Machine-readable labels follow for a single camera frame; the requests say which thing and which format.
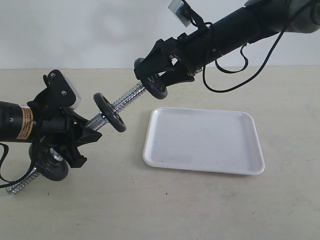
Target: table surface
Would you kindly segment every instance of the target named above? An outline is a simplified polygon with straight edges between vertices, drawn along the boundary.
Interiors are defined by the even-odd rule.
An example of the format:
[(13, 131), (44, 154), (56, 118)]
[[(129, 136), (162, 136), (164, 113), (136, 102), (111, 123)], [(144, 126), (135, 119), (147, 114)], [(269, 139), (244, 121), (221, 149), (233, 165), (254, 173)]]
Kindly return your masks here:
[[(251, 76), (207, 70), (218, 89)], [(44, 89), (42, 70), (0, 70), (1, 100), (25, 104)], [(77, 113), (98, 113), (93, 94), (110, 101), (136, 84), (132, 69), (62, 70), (82, 96)], [(80, 169), (52, 182), (43, 176), (17, 195), (0, 191), (0, 240), (315, 240), (320, 235), (320, 66), (267, 67), (234, 92), (209, 92), (201, 74), (144, 94), (121, 112), (127, 131), (110, 125), (82, 146)], [(256, 124), (265, 171), (258, 176), (161, 169), (142, 158), (150, 113), (157, 107), (243, 111)], [(29, 166), (28, 144), (10, 143), (2, 174)]]

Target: metal screw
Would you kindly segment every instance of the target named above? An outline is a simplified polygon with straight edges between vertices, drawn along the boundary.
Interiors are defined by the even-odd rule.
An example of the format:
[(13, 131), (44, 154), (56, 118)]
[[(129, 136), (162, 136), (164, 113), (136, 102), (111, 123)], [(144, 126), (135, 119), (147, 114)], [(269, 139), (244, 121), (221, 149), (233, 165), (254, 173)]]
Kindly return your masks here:
[[(112, 106), (115, 113), (121, 112), (123, 109), (125, 109), (127, 106), (129, 106), (131, 103), (133, 103), (138, 97), (140, 97), (144, 92), (146, 91), (145, 86), (140, 82), (137, 85), (135, 85), (133, 88), (131, 88), (129, 91), (127, 91), (123, 96), (121, 96), (118, 100), (116, 100)], [(98, 131), (100, 128), (102, 128), (104, 125), (106, 125), (108, 121), (103, 118), (101, 113), (97, 114), (94, 118), (92, 118), (90, 121), (87, 122), (85, 127), (92, 129), (94, 131)], [(57, 161), (62, 161), (63, 158), (60, 156), (55, 150), (50, 149), (50, 153), (56, 159)], [(40, 176), (40, 173), (37, 171), (37, 168), (35, 167), (30, 174), (23, 179), (22, 181), (18, 182), (17, 184), (7, 187), (6, 191), (10, 195), (15, 195), (18, 192), (20, 192), (24, 187), (26, 187), (29, 183), (34, 181), (37, 177)]]

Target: white wall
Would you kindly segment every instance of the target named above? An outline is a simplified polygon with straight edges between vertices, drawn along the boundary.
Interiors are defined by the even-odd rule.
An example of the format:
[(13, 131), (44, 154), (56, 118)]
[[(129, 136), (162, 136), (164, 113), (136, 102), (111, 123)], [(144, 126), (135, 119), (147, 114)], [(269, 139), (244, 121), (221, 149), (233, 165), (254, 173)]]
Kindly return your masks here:
[[(0, 0), (0, 68), (132, 68), (156, 40), (191, 33), (169, 11), (171, 0)], [(189, 0), (216, 22), (246, 0)], [(275, 38), (245, 50), (260, 66)], [(320, 31), (287, 33), (270, 59), (274, 65), (320, 65)], [(239, 52), (224, 66), (242, 66)]]

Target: white plastic tray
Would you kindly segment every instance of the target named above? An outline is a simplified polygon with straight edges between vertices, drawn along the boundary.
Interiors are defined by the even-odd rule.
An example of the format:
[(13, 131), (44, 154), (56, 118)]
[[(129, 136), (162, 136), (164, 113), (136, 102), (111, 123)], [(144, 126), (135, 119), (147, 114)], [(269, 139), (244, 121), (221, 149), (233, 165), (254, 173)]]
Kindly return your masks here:
[(238, 175), (265, 169), (254, 120), (240, 111), (157, 108), (143, 159), (152, 167)]

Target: yellow warning label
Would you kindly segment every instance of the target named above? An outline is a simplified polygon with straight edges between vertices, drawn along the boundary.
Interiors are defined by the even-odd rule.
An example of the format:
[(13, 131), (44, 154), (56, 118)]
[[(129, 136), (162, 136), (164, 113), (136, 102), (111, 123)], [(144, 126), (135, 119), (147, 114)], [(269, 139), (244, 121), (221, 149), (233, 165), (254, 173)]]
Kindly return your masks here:
[(22, 126), (21, 131), (16, 139), (27, 140), (34, 126), (34, 114), (29, 107), (22, 106)]

